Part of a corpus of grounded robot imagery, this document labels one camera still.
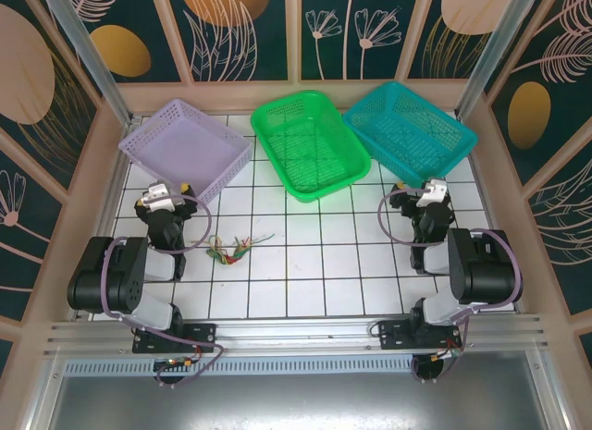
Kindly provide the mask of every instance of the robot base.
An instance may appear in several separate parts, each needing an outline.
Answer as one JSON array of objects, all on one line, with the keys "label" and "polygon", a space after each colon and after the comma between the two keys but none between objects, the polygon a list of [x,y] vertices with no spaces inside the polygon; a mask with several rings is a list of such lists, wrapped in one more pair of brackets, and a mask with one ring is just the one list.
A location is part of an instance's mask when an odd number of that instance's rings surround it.
[{"label": "robot base", "polygon": [[380,321],[378,336],[382,350],[433,350],[446,348],[447,339],[461,347],[457,326],[432,326],[424,320],[424,300],[418,301],[405,319]]},{"label": "robot base", "polygon": [[[183,323],[179,308],[173,306],[173,320],[171,327],[165,331],[171,336],[197,342],[216,342],[216,324],[187,324]],[[134,354],[161,354],[161,353],[194,353],[195,348],[188,344],[180,344],[165,338],[153,335],[148,331],[136,328],[133,332],[133,345],[131,351]],[[200,347],[202,353],[211,353],[212,347]]]}]

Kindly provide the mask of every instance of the leaf pattern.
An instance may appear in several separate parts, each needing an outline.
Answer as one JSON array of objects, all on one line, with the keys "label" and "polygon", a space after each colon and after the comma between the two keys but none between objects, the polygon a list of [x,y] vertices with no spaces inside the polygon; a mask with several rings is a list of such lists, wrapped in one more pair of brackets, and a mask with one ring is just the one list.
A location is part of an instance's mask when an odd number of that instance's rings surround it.
[{"label": "leaf pattern", "polygon": [[590,31],[592,0],[564,0],[559,19],[563,28],[576,35]]},{"label": "leaf pattern", "polygon": [[116,0],[70,0],[70,2],[80,20],[96,23],[106,15]]},{"label": "leaf pattern", "polygon": [[250,80],[257,67],[257,37],[246,6],[228,0],[227,11],[222,0],[191,1],[203,16],[203,19],[194,18],[183,11],[193,35],[190,65],[195,78],[198,81]]},{"label": "leaf pattern", "polygon": [[546,81],[575,83],[592,66],[592,32],[574,35],[565,32],[555,37],[540,60]]},{"label": "leaf pattern", "polygon": [[531,209],[545,246],[555,251],[554,264],[592,260],[592,160],[571,178],[537,191]]}]

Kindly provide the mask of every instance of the metal pole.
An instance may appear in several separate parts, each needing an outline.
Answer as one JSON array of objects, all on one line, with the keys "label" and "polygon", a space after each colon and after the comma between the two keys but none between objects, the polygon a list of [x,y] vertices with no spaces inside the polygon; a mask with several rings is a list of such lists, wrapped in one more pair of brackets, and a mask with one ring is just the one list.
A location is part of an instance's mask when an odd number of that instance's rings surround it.
[{"label": "metal pole", "polygon": [[113,108],[117,118],[123,125],[127,126],[130,123],[131,112],[126,106],[123,96],[119,93],[113,76],[111,76],[103,63],[103,59],[94,47],[89,33],[72,7],[70,0],[45,1],[74,45],[84,65],[91,72],[94,81]]},{"label": "metal pole", "polygon": [[508,45],[522,25],[524,16],[535,0],[511,0],[493,31],[475,69],[467,82],[461,100],[456,105],[456,117],[465,120],[473,111],[477,99],[503,57]]}]

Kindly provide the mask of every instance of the colored wires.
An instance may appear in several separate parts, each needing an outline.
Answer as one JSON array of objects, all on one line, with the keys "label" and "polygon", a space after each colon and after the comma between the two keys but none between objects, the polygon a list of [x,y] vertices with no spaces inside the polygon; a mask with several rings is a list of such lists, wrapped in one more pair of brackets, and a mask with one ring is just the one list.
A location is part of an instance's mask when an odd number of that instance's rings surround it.
[{"label": "colored wires", "polygon": [[[159,385],[163,385],[165,383],[165,381],[163,381],[161,374],[165,371],[165,370],[169,370],[171,368],[175,368],[175,367],[179,367],[179,366],[183,366],[183,367],[191,367],[192,365],[195,365],[196,363],[198,363],[201,359],[202,356],[204,355],[204,353],[202,352],[202,349],[200,348],[198,344],[198,342],[195,342],[195,352],[193,353],[193,355],[190,358],[179,358],[179,359],[169,359],[165,362],[166,365],[163,365],[162,367],[160,367],[158,369],[158,371],[156,372],[156,382],[158,382]],[[176,383],[171,383],[171,388],[173,388],[175,386]]]},{"label": "colored wires", "polygon": [[242,259],[242,257],[251,250],[255,243],[265,242],[273,237],[274,235],[272,234],[268,238],[260,240],[251,240],[251,238],[239,240],[238,238],[234,238],[236,241],[236,248],[234,249],[234,253],[230,256],[228,255],[228,251],[223,248],[224,245],[222,245],[222,239],[218,236],[210,236],[210,249],[207,251],[207,255],[222,265],[232,265]]},{"label": "colored wires", "polygon": [[[436,355],[433,355],[432,358],[430,358],[429,361],[425,361],[425,362],[435,362],[435,361],[438,361],[438,360],[448,359],[448,357],[446,357],[446,355],[448,353],[451,353],[452,352],[452,355],[451,355],[452,362],[450,363],[448,369],[444,373],[440,373],[437,377],[427,379],[428,381],[434,381],[434,382],[436,382],[436,379],[441,379],[442,376],[447,375],[448,373],[450,373],[450,371],[452,370],[452,368],[454,368],[456,366],[456,364],[458,363],[458,360],[461,358],[461,356],[463,356],[463,354],[464,354],[464,348],[466,346],[467,335],[469,333],[469,317],[470,316],[466,316],[461,321],[461,323],[459,324],[459,325],[464,325],[464,331],[462,332],[462,344],[461,344],[461,347],[459,348],[458,345],[456,345],[450,339],[446,339],[446,341],[447,341],[446,351],[437,353]],[[421,382],[423,384],[426,380],[425,379],[422,379],[417,374],[417,370],[419,369],[419,365],[421,363],[422,362],[420,362],[419,359],[417,359],[417,357],[413,357],[411,359],[411,375],[413,376],[413,379],[415,379],[416,381]]]}]

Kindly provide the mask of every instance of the mesh basket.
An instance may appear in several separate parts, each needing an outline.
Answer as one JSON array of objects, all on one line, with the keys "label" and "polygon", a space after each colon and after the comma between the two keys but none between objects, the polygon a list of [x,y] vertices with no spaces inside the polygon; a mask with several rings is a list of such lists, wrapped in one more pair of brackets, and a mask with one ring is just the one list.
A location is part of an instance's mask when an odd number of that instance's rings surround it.
[{"label": "mesh basket", "polygon": [[251,124],[286,190],[301,202],[350,185],[370,169],[368,153],[321,92],[260,106]]},{"label": "mesh basket", "polygon": [[185,102],[175,99],[119,144],[140,168],[173,188],[188,182],[210,203],[251,160],[252,144]]},{"label": "mesh basket", "polygon": [[477,143],[460,122],[399,83],[386,83],[344,115],[366,150],[405,183],[443,178]]}]

